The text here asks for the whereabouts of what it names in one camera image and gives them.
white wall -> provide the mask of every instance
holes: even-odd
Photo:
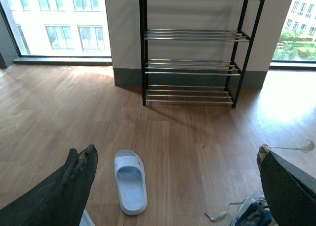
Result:
[[[258,27],[248,71],[267,71],[292,0],[266,0]],[[252,28],[258,1],[249,3],[244,29]],[[151,0],[149,27],[236,29],[242,1]],[[140,30],[138,0],[106,0],[114,68],[140,69]],[[230,58],[232,43],[149,42],[152,58]],[[243,60],[247,46],[241,47],[237,61]]]

window sill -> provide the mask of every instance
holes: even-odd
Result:
[[[316,62],[315,63],[271,62],[270,69],[316,70]]]
[[[13,60],[16,64],[48,64],[48,65],[73,65],[73,66],[111,66],[112,59],[84,58],[84,57],[19,57]]]

sunlight on floor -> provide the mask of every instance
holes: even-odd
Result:
[[[72,66],[74,69],[83,72],[102,74],[109,77],[114,77],[113,66]]]
[[[316,72],[308,71],[309,75],[306,72],[268,72],[259,107],[267,118],[290,122],[303,118],[316,108]]]

chrome rod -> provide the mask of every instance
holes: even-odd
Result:
[[[145,74],[182,74],[182,75],[211,75],[211,76],[240,76],[240,74],[217,74],[217,73],[184,73],[184,72],[155,72],[146,71]]]
[[[145,40],[249,42],[249,40],[246,40],[246,39],[220,39],[220,38],[201,39],[201,38],[145,37]]]
[[[176,63],[146,63],[147,65],[175,65],[175,66],[209,66],[209,67],[234,67],[233,64],[176,64]],[[156,67],[147,67],[148,69],[156,69]]]
[[[148,28],[147,31],[157,32],[213,32],[213,33],[238,33],[238,30],[198,30],[198,29],[161,29],[161,28]]]
[[[146,34],[150,34],[150,35],[155,35],[155,36],[158,36],[158,35],[163,35],[163,34],[167,34],[167,35],[173,35],[173,34],[176,34],[176,35],[180,35],[180,34],[188,34],[188,35],[209,35],[209,34],[212,34],[214,36],[233,36],[233,35],[236,35],[236,36],[241,36],[243,35],[243,33],[238,33],[238,32],[212,32],[212,31],[205,31],[205,32],[199,32],[199,31],[147,31],[145,32],[145,35]]]
[[[175,103],[201,103],[201,104],[232,104],[230,101],[178,101],[178,100],[146,100],[146,102],[175,102]]]
[[[148,61],[177,61],[177,62],[205,62],[205,63],[230,63],[231,61],[223,60],[181,60],[181,59],[149,59]]]
[[[230,96],[196,96],[196,95],[164,95],[164,94],[146,94],[146,96],[160,96],[160,97],[191,97],[191,98],[231,98]]]
[[[213,33],[210,33],[210,34],[193,34],[193,33],[189,33],[189,34],[186,34],[186,33],[174,33],[174,34],[171,34],[171,33],[159,33],[159,34],[155,34],[155,33],[145,33],[145,36],[146,37],[215,37],[215,38],[218,38],[218,37],[228,37],[228,38],[231,38],[231,37],[237,37],[237,38],[245,38],[247,39],[246,36],[242,36],[242,34],[229,34],[229,35],[222,35],[222,34],[213,34]]]
[[[183,67],[183,68],[171,68],[171,67],[145,67],[145,69],[148,69],[148,70],[201,70],[201,71],[209,71],[209,72],[212,72],[212,71],[220,71],[220,72],[238,72],[238,70],[236,69],[207,69],[207,68],[187,68],[187,67]]]
[[[172,92],[173,91],[173,92],[199,92],[199,93],[205,92],[205,93],[222,93],[222,94],[229,93],[228,91],[215,91],[215,90],[207,91],[207,90],[163,90],[163,89],[162,90],[158,90],[158,89],[147,89],[147,91],[153,91],[153,92],[155,92],[155,91]]]
[[[225,87],[217,86],[178,86],[178,85],[148,85],[149,87],[171,87],[171,88],[208,88],[208,89],[224,89]]]

baseboard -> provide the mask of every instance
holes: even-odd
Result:
[[[140,69],[114,68],[116,86],[141,86]],[[243,79],[243,88],[262,88],[266,78],[266,71],[247,71]],[[188,85],[188,86],[224,86],[225,76],[194,75],[151,75],[149,84],[156,85]],[[237,87],[238,78],[231,78],[231,87]]]

